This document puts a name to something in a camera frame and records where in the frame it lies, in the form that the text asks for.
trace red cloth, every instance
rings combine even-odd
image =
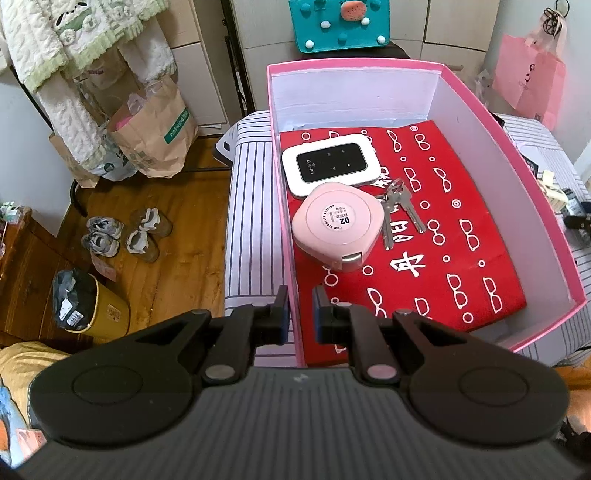
[[[402,178],[414,191],[414,208],[428,231],[420,235],[399,209],[391,217],[394,249],[386,251],[379,238],[364,268],[348,274],[327,271],[294,244],[306,364],[346,361],[346,351],[316,342],[311,290],[320,284],[324,284],[334,303],[361,304],[377,316],[412,309],[463,331],[475,330],[524,308],[525,296],[495,222],[434,122],[393,129],[284,132],[281,148],[360,132],[372,140],[383,174],[376,183],[361,189],[380,195],[391,180]],[[288,192],[290,218],[301,204]]]

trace towel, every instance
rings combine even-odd
[[[165,74],[172,75],[177,69],[173,53],[155,18],[146,22],[145,30],[140,36],[119,45],[119,51],[131,71],[144,85]]]
[[[58,72],[38,91],[56,135],[59,135],[74,159],[85,169],[96,168],[106,154],[99,127],[86,110],[71,80]]]
[[[149,20],[135,39],[119,46],[124,59],[140,82],[147,84],[176,71],[173,54],[156,19]],[[74,159],[88,171],[105,163],[108,141],[80,100],[71,80],[60,72],[38,90],[56,135],[59,135]]]
[[[34,92],[53,73],[81,73],[118,41],[137,38],[168,0],[0,0],[18,77]]]

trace shoe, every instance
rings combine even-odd
[[[130,254],[137,255],[144,262],[155,262],[160,255],[158,245],[148,235],[148,232],[144,232],[143,230],[138,229],[131,232],[125,243],[127,245],[127,251]]]
[[[173,224],[157,208],[134,211],[131,214],[131,224],[156,237],[169,236],[173,231]]]
[[[106,233],[113,238],[120,238],[125,225],[111,217],[93,217],[86,222],[86,227],[91,232]]]
[[[103,257],[114,257],[119,251],[119,242],[106,233],[91,232],[84,235],[80,243],[95,255]]]

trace white wifi device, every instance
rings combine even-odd
[[[336,181],[352,187],[375,182],[381,167],[369,139],[343,135],[290,147],[281,156],[287,185],[296,198]]]

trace white glasses print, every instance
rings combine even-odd
[[[390,140],[392,140],[392,143],[394,144],[394,152],[400,153],[400,151],[402,150],[402,144],[398,141],[398,135],[395,134],[394,132],[392,132],[391,130],[386,130],[386,132],[388,132],[388,136],[390,137]]]
[[[480,240],[476,235],[472,234],[472,231],[474,230],[472,222],[470,220],[461,219],[460,228],[462,229],[462,232],[464,232],[464,235],[466,235],[466,242],[468,243],[470,251],[475,252],[478,247],[480,247]]]
[[[488,296],[491,299],[491,306],[495,313],[499,313],[503,309],[503,301],[501,297],[496,294],[495,281],[490,277],[482,277],[484,288],[488,292]]]
[[[417,172],[414,171],[414,168],[405,168],[404,174],[407,176],[408,181],[410,182],[410,187],[413,189],[414,193],[421,190],[421,182],[417,180]]]
[[[414,139],[417,141],[417,145],[421,150],[426,152],[427,150],[431,149],[431,145],[429,144],[429,142],[425,142],[425,135],[416,134],[414,136]]]
[[[443,183],[443,191],[445,193],[450,193],[452,190],[452,183],[447,179],[447,173],[445,173],[445,170],[435,167],[433,168],[433,171],[441,179],[441,182]]]
[[[375,307],[374,315],[376,317],[379,317],[380,315],[378,315],[378,313],[381,313],[382,317],[387,318],[388,314],[386,313],[386,310],[382,308],[382,302],[384,301],[382,298],[382,294],[378,292],[375,288],[368,288],[368,295],[369,299],[371,300],[371,303],[373,303]]]
[[[453,292],[453,300],[456,302],[458,310],[462,310],[462,308],[468,305],[468,297],[464,292],[462,292],[462,290],[460,290],[462,286],[462,279],[456,274],[448,273],[447,284]]]

